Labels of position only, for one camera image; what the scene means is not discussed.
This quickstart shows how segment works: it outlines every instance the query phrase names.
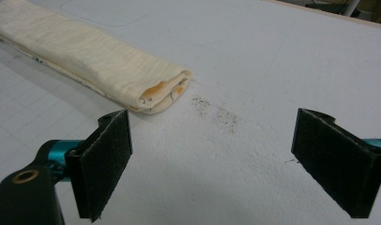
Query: cream fabric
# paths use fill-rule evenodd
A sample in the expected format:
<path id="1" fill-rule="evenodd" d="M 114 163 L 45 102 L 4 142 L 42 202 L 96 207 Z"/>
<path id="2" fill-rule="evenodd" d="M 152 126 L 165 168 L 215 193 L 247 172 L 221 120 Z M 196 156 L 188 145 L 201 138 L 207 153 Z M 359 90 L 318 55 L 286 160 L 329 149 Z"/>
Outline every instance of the cream fabric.
<path id="1" fill-rule="evenodd" d="M 26 0 L 0 2 L 0 39 L 142 113 L 165 110 L 191 80 L 182 67 Z"/>

